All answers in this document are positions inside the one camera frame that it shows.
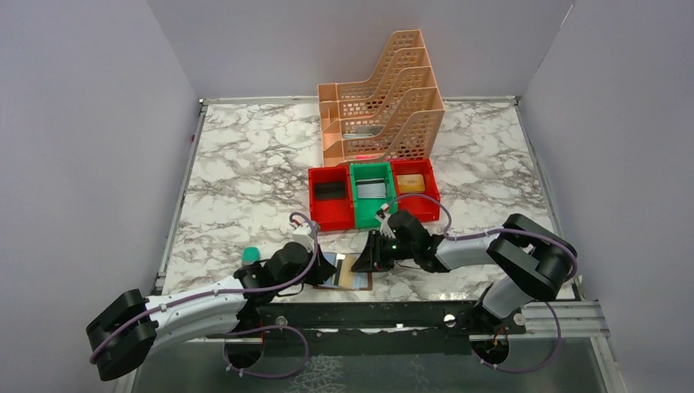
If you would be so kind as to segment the brown leather card holder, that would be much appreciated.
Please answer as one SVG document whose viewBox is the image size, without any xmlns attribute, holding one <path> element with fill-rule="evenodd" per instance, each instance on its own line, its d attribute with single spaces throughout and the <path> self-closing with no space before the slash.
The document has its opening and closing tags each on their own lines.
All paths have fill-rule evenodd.
<svg viewBox="0 0 694 393">
<path fill-rule="evenodd" d="M 336 272 L 314 288 L 337 291 L 370 291 L 372 289 L 371 273 L 355 273 L 351 270 L 359 254 L 326 252 L 324 256 L 327 262 L 336 268 Z"/>
</svg>

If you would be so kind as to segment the red bin with black card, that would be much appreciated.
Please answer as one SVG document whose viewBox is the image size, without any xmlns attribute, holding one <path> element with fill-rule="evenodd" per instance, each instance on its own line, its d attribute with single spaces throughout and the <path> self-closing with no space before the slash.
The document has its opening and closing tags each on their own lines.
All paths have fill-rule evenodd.
<svg viewBox="0 0 694 393">
<path fill-rule="evenodd" d="M 310 168 L 309 213 L 322 232 L 345 231 L 354 228 L 354 205 L 349 169 L 346 166 Z M 345 199 L 316 200 L 313 194 L 315 183 L 344 182 L 348 193 Z"/>
</svg>

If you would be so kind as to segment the green plastic bin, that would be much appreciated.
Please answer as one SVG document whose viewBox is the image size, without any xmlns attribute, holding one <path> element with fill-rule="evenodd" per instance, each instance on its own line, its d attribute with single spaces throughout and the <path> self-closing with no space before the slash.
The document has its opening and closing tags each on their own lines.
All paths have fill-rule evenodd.
<svg viewBox="0 0 694 393">
<path fill-rule="evenodd" d="M 376 228 L 380 222 L 376 219 L 376 212 L 386 202 L 396 198 L 394 177 L 390 164 L 367 163 L 352 164 L 349 167 L 351 189 L 353 192 L 354 227 L 357 229 Z M 387 186 L 387 197 L 382 199 L 358 199 L 355 182 L 361 179 L 383 178 Z"/>
</svg>

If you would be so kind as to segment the red bin with gold card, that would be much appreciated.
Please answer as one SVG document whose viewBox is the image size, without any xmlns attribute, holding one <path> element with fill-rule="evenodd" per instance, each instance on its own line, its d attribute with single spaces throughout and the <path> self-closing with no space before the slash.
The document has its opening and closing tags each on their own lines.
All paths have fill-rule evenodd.
<svg viewBox="0 0 694 393">
<path fill-rule="evenodd" d="M 422 174 L 426 181 L 426 190 L 422 193 L 425 196 L 440 201 L 440 193 L 433 166 L 429 159 L 423 160 L 396 160 L 390 163 L 395 182 L 396 196 L 411 195 L 415 193 L 401 193 L 399 191 L 395 177 L 399 174 Z M 440 217 L 440 208 L 433 201 L 420 196 L 410 196 L 401 198 L 397 201 L 399 210 L 406 210 L 416 216 L 421 222 L 437 221 Z"/>
</svg>

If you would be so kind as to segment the peach plastic file organizer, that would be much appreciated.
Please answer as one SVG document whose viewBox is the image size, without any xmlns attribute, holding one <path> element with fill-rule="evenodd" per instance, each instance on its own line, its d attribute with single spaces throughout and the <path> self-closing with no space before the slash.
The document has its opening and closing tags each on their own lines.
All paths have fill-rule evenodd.
<svg viewBox="0 0 694 393">
<path fill-rule="evenodd" d="M 419 29 L 389 37 L 372 75 L 318 85 L 327 167 L 430 157 L 444 103 Z"/>
</svg>

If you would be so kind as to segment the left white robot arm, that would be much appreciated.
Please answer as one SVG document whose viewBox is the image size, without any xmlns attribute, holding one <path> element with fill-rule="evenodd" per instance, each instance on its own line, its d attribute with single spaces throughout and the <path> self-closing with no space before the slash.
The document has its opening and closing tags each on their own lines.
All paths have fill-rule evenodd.
<svg viewBox="0 0 694 393">
<path fill-rule="evenodd" d="M 288 242 L 269 259 L 241 266 L 233 275 L 166 296 L 123 292 L 86 327 L 89 361 L 112 381 L 138 368 L 159 349 L 202 336 L 251 334 L 255 311 L 294 285 L 317 286 L 336 273 L 321 249 Z"/>
</svg>

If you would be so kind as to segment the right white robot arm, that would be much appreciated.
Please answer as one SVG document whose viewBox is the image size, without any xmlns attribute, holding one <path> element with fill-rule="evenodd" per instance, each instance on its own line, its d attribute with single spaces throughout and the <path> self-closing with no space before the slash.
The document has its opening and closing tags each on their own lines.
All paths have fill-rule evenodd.
<svg viewBox="0 0 694 393">
<path fill-rule="evenodd" d="M 385 272 L 397 261 L 413 260 L 428 273 L 487 264 L 505 273 L 483 292 L 472 311 L 474 326 L 484 333 L 494 332 L 533 300 L 555 300 L 577 273 L 576 249 L 521 214 L 510 215 L 501 227 L 486 233 L 459 237 L 430 233 L 406 210 L 382 214 L 380 222 L 380 228 L 369 233 L 353 272 Z"/>
</svg>

